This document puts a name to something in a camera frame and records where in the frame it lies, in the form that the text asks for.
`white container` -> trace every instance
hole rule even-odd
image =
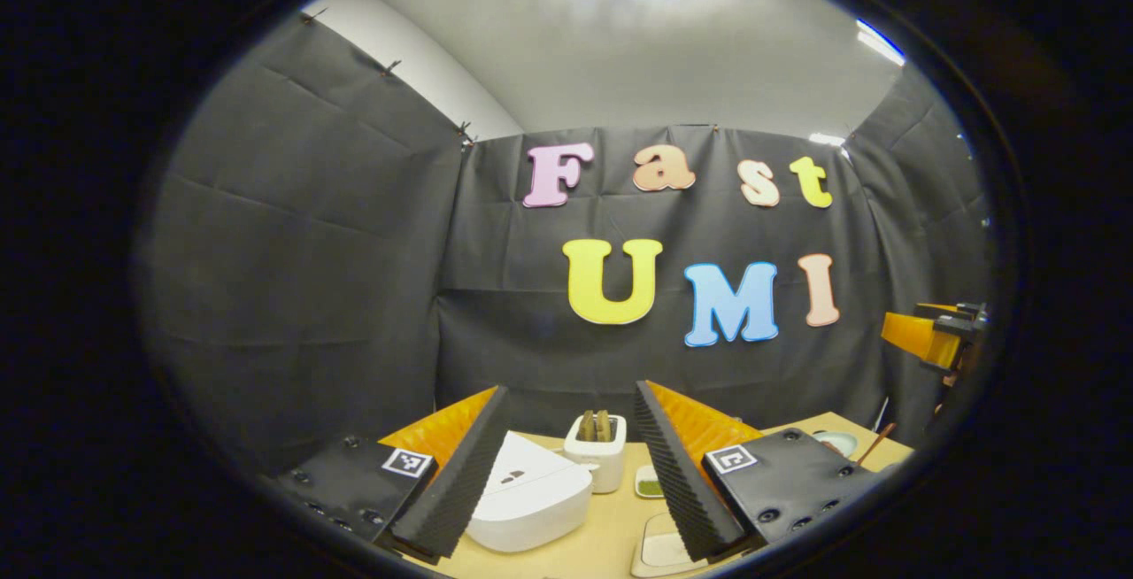
[[[553,542],[586,521],[593,482],[586,468],[509,432],[466,533],[501,553]]]
[[[594,469],[594,492],[613,493],[622,483],[622,465],[625,461],[625,418],[610,416],[613,424],[612,442],[580,442],[578,427],[582,416],[574,419],[563,440],[563,455],[580,465],[596,466]]]

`foam letter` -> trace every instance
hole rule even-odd
[[[791,164],[791,171],[799,176],[799,185],[802,185],[802,196],[807,203],[815,207],[826,208],[834,203],[834,196],[823,191],[823,184],[818,179],[825,179],[826,170],[815,164],[810,156],[802,156]]]
[[[810,313],[807,324],[812,327],[832,325],[838,320],[838,310],[834,308],[834,292],[830,289],[830,265],[834,261],[825,253],[811,253],[799,259],[799,265],[807,273],[807,286],[810,289]]]
[[[633,155],[633,162],[640,164],[633,172],[633,184],[641,191],[651,193],[664,188],[683,190],[692,187],[697,180],[697,176],[689,172],[684,152],[676,146],[663,144],[645,147]]]
[[[578,185],[582,167],[577,159],[594,160],[594,147],[590,144],[570,144],[569,146],[531,147],[527,152],[534,163],[531,170],[531,191],[523,196],[525,207],[557,207],[566,203],[566,193],[559,189],[559,180],[568,188]]]
[[[579,317],[596,325],[628,325],[653,309],[656,292],[655,265],[661,253],[656,240],[627,240],[622,246],[633,259],[633,292],[622,301],[608,301],[602,292],[602,269],[612,247],[604,240],[570,240],[563,253],[570,259],[566,297]]]
[[[684,278],[692,283],[692,331],[684,337],[684,343],[689,347],[716,344],[719,335],[712,329],[714,314],[729,342],[735,340],[744,316],[748,324],[741,333],[743,340],[757,342],[778,335],[772,312],[775,272],[775,265],[770,263],[752,263],[743,272],[740,289],[733,292],[719,265],[688,265]]]
[[[778,204],[778,188],[772,182],[772,168],[766,163],[756,160],[741,160],[736,172],[740,172],[740,191],[743,198],[750,204],[760,204],[763,207],[774,207]]]

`white wall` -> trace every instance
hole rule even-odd
[[[471,121],[469,136],[494,139],[521,135],[522,128],[457,59],[425,31],[381,0],[315,0],[305,14],[389,66],[401,59],[394,75],[412,86],[453,124]]]

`blue letter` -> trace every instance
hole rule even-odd
[[[684,337],[689,347],[710,347],[716,344],[719,335],[712,329],[713,314],[729,342],[735,340],[736,332],[744,316],[748,324],[743,327],[743,340],[757,342],[770,340],[778,335],[775,317],[772,313],[772,281],[775,280],[775,265],[770,263],[752,263],[743,273],[740,289],[732,291],[719,265],[701,263],[688,265],[684,278],[692,283],[692,331]]]

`ceiling light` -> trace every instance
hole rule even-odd
[[[897,50],[897,46],[893,45],[888,39],[884,37],[880,32],[874,31],[872,26],[869,26],[862,19],[858,19],[858,40],[859,42],[866,43],[867,46],[872,48],[878,54],[884,56],[884,58],[889,59],[889,61],[897,63],[897,66],[904,66],[905,58]]]
[[[842,144],[846,143],[846,139],[840,138],[838,136],[824,135],[821,131],[815,131],[813,135],[808,137],[810,141],[817,144],[826,144],[827,146],[842,147]]]

